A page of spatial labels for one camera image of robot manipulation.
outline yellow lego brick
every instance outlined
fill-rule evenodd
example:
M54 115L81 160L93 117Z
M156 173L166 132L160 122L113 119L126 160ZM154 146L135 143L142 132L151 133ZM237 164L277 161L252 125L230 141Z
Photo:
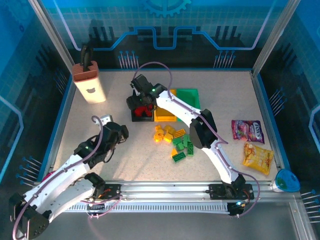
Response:
M165 135L165 131L163 131L162 129L159 129L158 131L155 132L154 135L158 135L159 137L164 137Z
M186 131L184 129L180 129L178 131L176 131L173 135L174 138L180 138L182 137L183 135L186 134Z
M166 132L168 132L168 129L170 129L170 128L172 128L172 126L170 126L170 125L165 125L164 128L163 128L163 130L165 130Z
M171 127L168 129L167 133L169 133L173 136L176 133L176 130L173 127Z
M155 131L158 131L158 130L162 130L161 125L157 125L157 126L155 126Z
M170 133L167 132L167 133L164 135L164 140L165 140L166 142L171 143L171 142L172 142L172 139L174 139L174 136L172 136Z
M166 126L164 127L164 130L165 130L167 133L171 134L171 135L174 135L175 132L176 132L176 130L175 130L172 126L170 126L170 125L166 125Z
M172 149L171 158L172 158L173 156L177 155L177 154L178 154L177 150L176 150L175 148Z
M154 136L153 136L153 140L154 140L156 143L161 142L163 139L164 139L164 137L160 137L160 136L158 136L158 135L154 135Z

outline yellow snack bag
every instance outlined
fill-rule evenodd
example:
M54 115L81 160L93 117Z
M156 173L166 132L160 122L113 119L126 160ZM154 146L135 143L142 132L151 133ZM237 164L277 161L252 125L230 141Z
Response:
M274 157L273 151L246 142L244 144L244 155L243 165L269 175L270 165Z

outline glass panel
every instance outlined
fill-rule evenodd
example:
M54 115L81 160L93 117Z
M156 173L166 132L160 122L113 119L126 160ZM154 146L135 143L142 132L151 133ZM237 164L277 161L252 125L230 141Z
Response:
M0 181L8 192L25 192L45 158L70 73L28 1L3 3Z
M252 68L286 2L43 1L74 61L90 41L102 69Z
M261 71L291 170L320 183L320 5L301 1Z

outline gear logo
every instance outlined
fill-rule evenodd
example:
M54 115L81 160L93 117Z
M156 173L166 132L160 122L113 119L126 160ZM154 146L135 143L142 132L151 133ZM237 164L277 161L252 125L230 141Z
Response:
M142 0L144 10L148 10L150 14L155 14L157 17L162 15L173 17L174 14L180 14L181 10L186 9L186 5L191 3L191 0Z

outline green tray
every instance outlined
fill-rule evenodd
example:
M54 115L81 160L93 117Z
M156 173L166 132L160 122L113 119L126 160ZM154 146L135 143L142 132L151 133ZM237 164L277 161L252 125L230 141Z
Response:
M190 106L201 109L200 108L200 101L199 101L199 93L198 89L195 88L177 88L176 89L176 96L184 101L185 103L189 104Z

